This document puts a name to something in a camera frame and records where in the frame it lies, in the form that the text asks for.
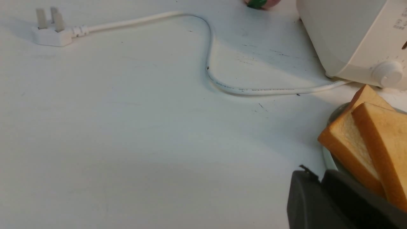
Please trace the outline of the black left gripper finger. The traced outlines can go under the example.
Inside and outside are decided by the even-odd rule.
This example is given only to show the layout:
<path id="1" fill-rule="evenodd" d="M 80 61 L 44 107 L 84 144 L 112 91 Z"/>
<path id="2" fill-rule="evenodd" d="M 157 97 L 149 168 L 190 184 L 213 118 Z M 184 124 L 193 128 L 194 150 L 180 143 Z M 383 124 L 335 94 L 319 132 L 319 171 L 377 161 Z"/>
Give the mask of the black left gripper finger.
<path id="1" fill-rule="evenodd" d="M 326 170 L 320 181 L 301 165 L 293 171 L 287 202 L 291 229 L 405 229 L 407 215 L 355 179 Z"/>

